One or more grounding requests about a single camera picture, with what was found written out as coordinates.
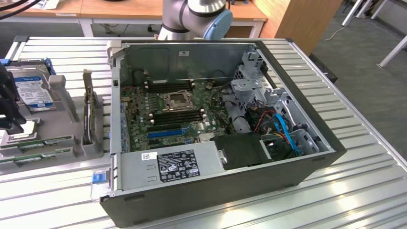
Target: aluminum extrusion table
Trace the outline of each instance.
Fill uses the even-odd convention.
[[[110,92],[106,41],[29,37],[25,43],[14,43],[9,52],[14,60],[52,58],[56,72],[66,77],[70,96],[82,96],[81,70],[93,70],[94,90],[105,95],[105,137]],[[404,159],[297,46],[282,39],[264,43],[348,152],[296,187],[133,228],[405,228]],[[270,77],[280,86],[272,73]],[[94,160],[0,176],[0,228],[113,228],[100,204],[89,197],[92,172],[108,165],[105,153]]]

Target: warning label sticker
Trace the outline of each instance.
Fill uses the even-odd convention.
[[[40,77],[17,77],[13,80],[20,97],[29,107],[46,107],[52,105],[53,101],[49,92],[42,88]]]
[[[193,150],[157,155],[161,182],[200,175]]]

